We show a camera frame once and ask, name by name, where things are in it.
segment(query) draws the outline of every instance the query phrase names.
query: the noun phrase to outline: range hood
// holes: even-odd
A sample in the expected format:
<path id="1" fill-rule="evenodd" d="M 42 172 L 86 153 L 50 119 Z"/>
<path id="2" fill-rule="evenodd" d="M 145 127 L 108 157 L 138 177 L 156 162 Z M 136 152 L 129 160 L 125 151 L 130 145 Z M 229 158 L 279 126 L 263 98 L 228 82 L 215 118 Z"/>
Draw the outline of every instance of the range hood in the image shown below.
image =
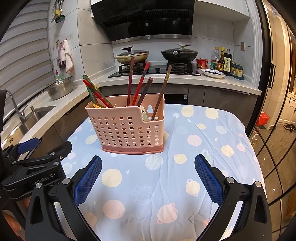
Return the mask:
<path id="1" fill-rule="evenodd" d="M 112 44 L 117 44 L 140 39 L 190 39 L 194 3 L 195 0 L 94 0 L 91 10 Z"/>

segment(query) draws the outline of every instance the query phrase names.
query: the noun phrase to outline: floor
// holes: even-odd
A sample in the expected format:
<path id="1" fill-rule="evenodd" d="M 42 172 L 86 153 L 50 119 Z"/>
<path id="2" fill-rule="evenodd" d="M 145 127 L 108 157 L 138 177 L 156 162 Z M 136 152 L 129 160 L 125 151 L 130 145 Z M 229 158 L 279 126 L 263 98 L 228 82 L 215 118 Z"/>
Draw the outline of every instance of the floor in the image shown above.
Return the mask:
<path id="1" fill-rule="evenodd" d="M 264 141 L 266 141 L 270 132 L 271 130 L 259 130 Z M 257 144 L 254 146 L 254 151 L 260 163 L 265 181 L 268 203 L 277 199 L 296 182 L 296 143 L 293 144 L 295 139 L 296 131 L 291 133 L 289 130 L 286 130 L 283 125 L 278 124 L 267 142 L 268 148 L 264 147 L 262 149 L 263 140 L 260 137 L 258 137 Z M 269 207 L 273 241 L 283 233 L 285 227 L 294 216 L 296 211 L 295 203 L 296 187 Z"/>

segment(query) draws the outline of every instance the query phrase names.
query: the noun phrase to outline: white countertop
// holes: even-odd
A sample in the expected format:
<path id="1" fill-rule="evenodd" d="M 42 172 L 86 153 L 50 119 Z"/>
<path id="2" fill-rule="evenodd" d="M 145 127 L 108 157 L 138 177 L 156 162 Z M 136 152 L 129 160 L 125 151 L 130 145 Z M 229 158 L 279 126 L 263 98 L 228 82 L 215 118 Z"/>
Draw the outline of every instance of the white countertop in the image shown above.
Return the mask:
<path id="1" fill-rule="evenodd" d="M 92 82 L 100 86 L 112 86 L 112 85 L 123 85 L 128 83 L 128 76 L 125 77 L 114 77 L 108 78 L 109 75 L 117 72 L 117 70 L 110 71 L 109 73 L 92 80 Z M 218 88 L 231 89 L 235 91 L 246 92 L 250 94 L 260 95 L 261 91 L 247 81 L 237 80 L 233 77 L 225 76 L 221 79 L 209 78 L 203 74 L 202 76 L 191 76 L 191 75 L 177 75 L 172 74 L 169 77 L 168 83 L 174 84 L 188 84 L 188 85 L 205 85 L 205 86 L 213 86 Z M 137 84 L 140 80 L 140 75 L 133 76 L 133 83 Z M 149 77 L 154 78 L 153 83 L 163 83 L 164 74 L 150 74 Z M 41 118 L 20 140 L 20 142 L 25 142 L 31 138 L 37 137 L 41 138 L 50 127 L 53 126 L 68 110 L 70 110 L 73 106 L 79 103 L 83 98 L 87 97 L 88 92 L 85 85 L 82 83 L 81 85 L 74 86 L 73 91 L 58 99 L 52 100 L 47 92 L 42 93 L 30 103 L 29 106 L 33 105 L 34 108 L 45 107 L 45 106 L 55 106 L 50 112 L 48 112 L 44 117 Z M 30 112 L 30 108 L 25 110 L 25 114 L 27 115 Z M 18 116 L 14 116 L 11 118 L 4 126 L 4 130 L 1 132 L 1 140 L 4 140 L 9 133 L 20 123 Z"/>

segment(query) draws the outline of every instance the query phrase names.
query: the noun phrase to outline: tablecloth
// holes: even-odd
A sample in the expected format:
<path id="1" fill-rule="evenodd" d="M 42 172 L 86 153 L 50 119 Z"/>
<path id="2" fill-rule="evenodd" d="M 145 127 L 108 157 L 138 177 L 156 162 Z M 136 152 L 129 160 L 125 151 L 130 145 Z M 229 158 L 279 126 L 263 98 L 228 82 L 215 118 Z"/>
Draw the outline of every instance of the tablecloth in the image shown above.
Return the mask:
<path id="1" fill-rule="evenodd" d="M 72 152 L 62 160 L 67 177 L 84 168 L 94 155 L 102 171 L 79 209 L 102 241 L 192 241 L 218 208 L 206 192 L 194 159 L 207 161 L 239 183 L 264 186 L 260 165 L 233 114 L 212 108 L 165 104 L 164 151 L 149 155 L 104 152 L 90 119 L 69 138 Z M 231 234 L 242 202 L 236 206 L 222 238 Z M 74 238 L 57 204 L 69 237 Z"/>

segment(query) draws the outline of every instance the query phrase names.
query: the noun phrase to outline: brown chopstick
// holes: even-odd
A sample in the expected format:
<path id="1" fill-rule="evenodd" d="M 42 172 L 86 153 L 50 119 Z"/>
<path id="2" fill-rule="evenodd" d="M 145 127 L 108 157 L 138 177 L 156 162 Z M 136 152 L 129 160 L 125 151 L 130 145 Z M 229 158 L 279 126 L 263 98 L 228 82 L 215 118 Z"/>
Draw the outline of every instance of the brown chopstick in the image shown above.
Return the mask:
<path id="1" fill-rule="evenodd" d="M 153 115 L 152 115 L 152 117 L 151 117 L 151 121 L 153 121 L 154 118 L 155 118 L 155 115 L 156 115 L 157 109 L 158 109 L 158 107 L 159 107 L 159 104 L 160 104 L 161 98 L 163 97 L 163 92 L 165 91 L 165 86 L 166 86 L 166 84 L 167 84 L 167 82 L 168 82 L 168 78 L 169 78 L 169 76 L 170 76 L 170 71 L 171 71 L 171 70 L 172 70 L 172 66 L 170 65 L 170 66 L 168 67 L 167 73 L 166 73 L 166 75 L 165 75 L 165 80 L 163 81 L 163 85 L 162 85 L 162 87 L 161 87 L 161 90 L 160 90 L 160 93 L 159 93 L 159 96 L 158 96 L 158 100 L 157 100 L 157 102 L 156 102 L 156 106 L 155 106 L 155 108 L 154 108 Z"/>
<path id="2" fill-rule="evenodd" d="M 147 94 L 147 91 L 150 88 L 150 85 L 152 84 L 152 81 L 153 81 L 153 78 L 149 77 L 149 79 L 147 80 L 147 83 L 145 85 L 145 88 L 144 88 L 144 90 L 143 90 L 143 92 L 142 92 L 142 94 L 141 94 L 141 96 L 140 96 L 140 98 L 138 100 L 137 106 L 140 107 L 140 105 L 142 104 L 142 101 L 144 100 L 145 95 Z"/>
<path id="3" fill-rule="evenodd" d="M 131 82 L 133 79 L 133 64 L 135 62 L 135 57 L 131 58 L 131 67 L 130 67 L 130 74 L 128 78 L 128 101 L 126 106 L 130 106 L 130 101 L 131 101 Z"/>

